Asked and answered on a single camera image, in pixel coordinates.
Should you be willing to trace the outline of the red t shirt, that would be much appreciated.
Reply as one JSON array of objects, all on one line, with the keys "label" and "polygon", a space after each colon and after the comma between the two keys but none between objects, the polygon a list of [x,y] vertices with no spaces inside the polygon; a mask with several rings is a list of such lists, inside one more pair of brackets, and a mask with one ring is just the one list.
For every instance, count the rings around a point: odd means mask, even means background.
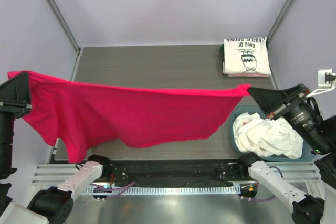
[{"label": "red t shirt", "polygon": [[62,140],[70,163],[116,139],[134,148],[207,139],[248,96],[246,84],[147,89],[72,82],[33,71],[28,75],[32,110],[24,121],[48,145]]}]

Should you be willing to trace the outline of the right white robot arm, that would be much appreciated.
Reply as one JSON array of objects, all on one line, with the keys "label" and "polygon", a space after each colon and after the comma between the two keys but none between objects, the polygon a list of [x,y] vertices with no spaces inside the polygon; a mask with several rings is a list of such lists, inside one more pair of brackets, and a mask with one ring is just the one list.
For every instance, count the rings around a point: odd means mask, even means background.
[{"label": "right white robot arm", "polygon": [[314,91],[303,84],[283,90],[247,90],[268,119],[285,119],[312,152],[322,156],[312,163],[316,180],[306,181],[306,190],[252,152],[238,160],[238,176],[260,182],[288,209],[294,223],[335,223],[335,116],[324,119],[314,99],[334,89],[335,83],[328,82]]}]

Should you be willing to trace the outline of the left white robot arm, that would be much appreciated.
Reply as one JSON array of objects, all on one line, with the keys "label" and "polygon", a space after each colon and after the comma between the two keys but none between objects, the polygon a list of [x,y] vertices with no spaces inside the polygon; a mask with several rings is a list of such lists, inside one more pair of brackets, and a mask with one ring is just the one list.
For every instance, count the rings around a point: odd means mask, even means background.
[{"label": "left white robot arm", "polygon": [[[17,171],[12,167],[14,122],[31,111],[29,73],[20,72],[1,84],[1,179]],[[95,180],[107,181],[112,174],[108,158],[92,155],[68,180],[40,190],[27,207],[7,194],[11,184],[1,184],[1,223],[65,223],[73,204]]]}]

